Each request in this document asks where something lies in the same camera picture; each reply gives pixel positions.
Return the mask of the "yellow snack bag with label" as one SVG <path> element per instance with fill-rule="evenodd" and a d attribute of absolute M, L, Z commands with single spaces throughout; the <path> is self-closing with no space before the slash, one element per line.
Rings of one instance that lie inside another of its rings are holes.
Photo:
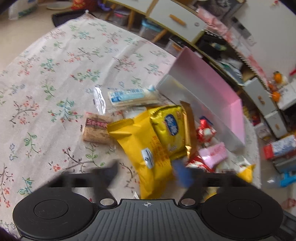
<path fill-rule="evenodd" d="M 158 199 L 173 175 L 167 151 L 154 131 L 148 111 L 108 124 L 139 176 L 140 197 Z"/>

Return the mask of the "plain yellow snack bag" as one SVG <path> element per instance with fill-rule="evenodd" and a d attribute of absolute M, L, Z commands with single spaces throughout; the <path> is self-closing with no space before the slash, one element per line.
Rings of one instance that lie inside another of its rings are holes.
<path fill-rule="evenodd" d="M 255 169 L 255 164 L 245 165 L 243 164 L 239 171 L 237 172 L 237 176 L 247 183 L 253 182 L 253 171 Z M 208 187 L 206 190 L 206 194 L 204 195 L 203 202 L 209 199 L 210 197 L 217 194 L 218 187 Z"/>

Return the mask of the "red candy pack lower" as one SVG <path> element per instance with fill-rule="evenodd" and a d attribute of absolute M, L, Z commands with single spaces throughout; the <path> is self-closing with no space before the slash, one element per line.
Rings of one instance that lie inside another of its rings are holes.
<path fill-rule="evenodd" d="M 214 173 L 214 171 L 204 163 L 203 159 L 200 156 L 195 156 L 190 159 L 186 164 L 186 168 L 195 168 L 203 170 L 207 173 Z"/>

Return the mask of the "red candy pack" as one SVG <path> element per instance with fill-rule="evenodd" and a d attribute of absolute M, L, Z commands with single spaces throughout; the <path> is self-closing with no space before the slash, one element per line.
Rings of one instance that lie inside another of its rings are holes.
<path fill-rule="evenodd" d="M 203 147 L 208 147 L 212 138 L 217 133 L 213 126 L 206 118 L 201 118 L 198 128 L 196 129 L 197 139 Z"/>
<path fill-rule="evenodd" d="M 195 168 L 203 170 L 207 173 L 214 173 L 214 171 L 204 163 L 203 159 L 200 156 L 195 156 L 190 159 L 186 164 L 186 168 Z"/>

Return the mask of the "pink snack pack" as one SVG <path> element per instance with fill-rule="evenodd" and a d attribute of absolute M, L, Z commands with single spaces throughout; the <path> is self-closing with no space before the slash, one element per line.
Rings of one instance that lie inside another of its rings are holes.
<path fill-rule="evenodd" d="M 213 169 L 220 162 L 228 158 L 227 149 L 223 142 L 200 149 L 199 155 L 202 158 L 204 164 L 210 169 Z"/>

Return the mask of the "brown nougat bar pack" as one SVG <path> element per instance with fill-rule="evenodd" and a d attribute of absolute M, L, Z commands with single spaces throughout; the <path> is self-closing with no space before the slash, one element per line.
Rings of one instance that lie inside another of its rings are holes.
<path fill-rule="evenodd" d="M 109 135 L 107 127 L 113 122 L 109 115 L 86 113 L 82 128 L 82 140 L 85 142 L 113 145 L 114 140 Z"/>

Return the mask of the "red candy pack upper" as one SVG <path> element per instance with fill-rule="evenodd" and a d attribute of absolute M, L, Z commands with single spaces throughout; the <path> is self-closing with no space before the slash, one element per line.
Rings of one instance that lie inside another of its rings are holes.
<path fill-rule="evenodd" d="M 208 147 L 212 138 L 217 133 L 213 126 L 206 118 L 201 118 L 198 128 L 196 129 L 197 139 L 203 147 Z"/>

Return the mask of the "clear blue-white wafer pack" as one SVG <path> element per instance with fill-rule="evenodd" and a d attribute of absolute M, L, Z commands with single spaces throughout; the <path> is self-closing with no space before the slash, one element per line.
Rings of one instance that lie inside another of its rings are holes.
<path fill-rule="evenodd" d="M 108 90 L 103 95 L 100 87 L 94 87 L 94 103 L 99 114 L 106 114 L 108 103 L 114 108 L 155 105 L 159 103 L 159 92 L 153 85 L 148 88 Z"/>

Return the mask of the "pink open cardboard box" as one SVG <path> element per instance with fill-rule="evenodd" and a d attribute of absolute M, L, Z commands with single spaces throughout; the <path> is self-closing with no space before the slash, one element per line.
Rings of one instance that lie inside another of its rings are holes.
<path fill-rule="evenodd" d="M 156 89 L 171 102 L 191 105 L 195 120 L 205 117 L 213 124 L 216 138 L 231 151 L 245 142 L 242 101 L 225 80 L 189 48 L 177 56 Z"/>

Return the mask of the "floral tablecloth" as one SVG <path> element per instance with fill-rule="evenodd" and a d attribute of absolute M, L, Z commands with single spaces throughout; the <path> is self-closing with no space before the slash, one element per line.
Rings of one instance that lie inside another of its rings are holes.
<path fill-rule="evenodd" d="M 119 159 L 116 199 L 139 194 L 120 146 L 82 140 L 93 91 L 157 85 L 174 56 L 86 14 L 46 33 L 1 71 L 1 227 L 14 236 L 13 209 L 63 172 L 85 173 Z"/>

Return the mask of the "low curved tv cabinet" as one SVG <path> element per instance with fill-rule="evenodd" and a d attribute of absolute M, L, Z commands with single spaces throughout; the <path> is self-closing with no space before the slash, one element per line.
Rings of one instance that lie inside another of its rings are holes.
<path fill-rule="evenodd" d="M 278 107 L 282 95 L 276 84 L 278 80 L 283 80 L 281 73 L 276 71 L 268 80 L 249 49 L 222 21 L 204 8 L 199 7 L 196 12 L 206 23 L 196 42 L 198 50 L 220 73 L 243 89 L 275 137 L 288 135 Z"/>

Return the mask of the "wooden white drawer cabinet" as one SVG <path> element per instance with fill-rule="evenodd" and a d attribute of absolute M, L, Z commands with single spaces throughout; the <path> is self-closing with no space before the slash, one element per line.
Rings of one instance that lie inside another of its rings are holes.
<path fill-rule="evenodd" d="M 111 1 L 112 7 L 124 6 L 144 15 L 148 20 L 161 26 L 190 45 L 201 36 L 207 24 L 198 14 L 178 1 Z"/>

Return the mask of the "black grill tray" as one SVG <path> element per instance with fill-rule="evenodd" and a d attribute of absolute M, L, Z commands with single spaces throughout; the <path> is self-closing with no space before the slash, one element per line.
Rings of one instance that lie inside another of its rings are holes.
<path fill-rule="evenodd" d="M 52 15 L 52 22 L 55 27 L 58 27 L 64 23 L 66 23 L 69 20 L 73 20 L 76 18 L 79 18 L 83 16 L 85 13 L 88 13 L 88 11 L 84 9 L 75 10 L 75 11 L 66 11 L 62 13 L 57 13 Z"/>

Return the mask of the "red gift bag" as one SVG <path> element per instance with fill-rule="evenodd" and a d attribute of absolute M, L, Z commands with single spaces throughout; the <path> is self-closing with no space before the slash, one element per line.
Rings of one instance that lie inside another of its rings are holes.
<path fill-rule="evenodd" d="M 81 10 L 87 9 L 89 11 L 94 11 L 97 9 L 97 1 L 96 0 L 73 0 L 72 10 Z"/>

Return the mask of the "white shopping bag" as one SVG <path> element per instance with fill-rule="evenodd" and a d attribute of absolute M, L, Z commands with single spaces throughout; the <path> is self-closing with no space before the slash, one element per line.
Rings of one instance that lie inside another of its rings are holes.
<path fill-rule="evenodd" d="M 9 7 L 9 20 L 18 20 L 38 8 L 37 0 L 18 0 Z"/>

